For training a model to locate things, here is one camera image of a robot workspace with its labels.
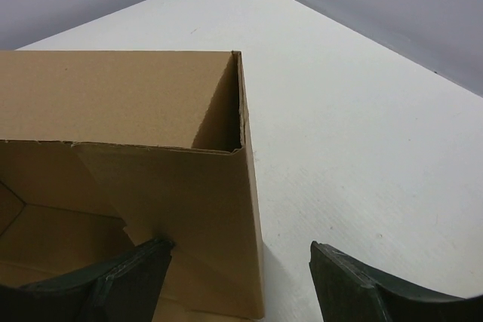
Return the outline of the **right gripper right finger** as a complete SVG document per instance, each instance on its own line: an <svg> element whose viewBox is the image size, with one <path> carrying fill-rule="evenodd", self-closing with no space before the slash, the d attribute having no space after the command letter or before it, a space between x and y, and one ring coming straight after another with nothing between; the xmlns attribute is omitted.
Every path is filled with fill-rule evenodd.
<svg viewBox="0 0 483 322"><path fill-rule="evenodd" d="M313 241L309 268L324 321L481 321L482 296L413 284Z"/></svg>

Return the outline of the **cardboard box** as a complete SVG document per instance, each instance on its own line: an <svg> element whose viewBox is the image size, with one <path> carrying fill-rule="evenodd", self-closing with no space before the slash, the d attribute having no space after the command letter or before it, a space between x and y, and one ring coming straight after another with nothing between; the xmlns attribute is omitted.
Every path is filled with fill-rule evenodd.
<svg viewBox="0 0 483 322"><path fill-rule="evenodd" d="M151 321L265 314L238 51L2 51L1 286L173 243Z"/></svg>

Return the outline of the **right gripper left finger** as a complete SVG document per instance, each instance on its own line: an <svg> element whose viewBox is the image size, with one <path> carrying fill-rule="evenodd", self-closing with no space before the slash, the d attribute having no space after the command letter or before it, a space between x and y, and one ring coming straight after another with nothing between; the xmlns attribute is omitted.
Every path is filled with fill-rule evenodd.
<svg viewBox="0 0 483 322"><path fill-rule="evenodd" d="M151 321L173 243L152 239L104 262L20 287L1 286L3 321Z"/></svg>

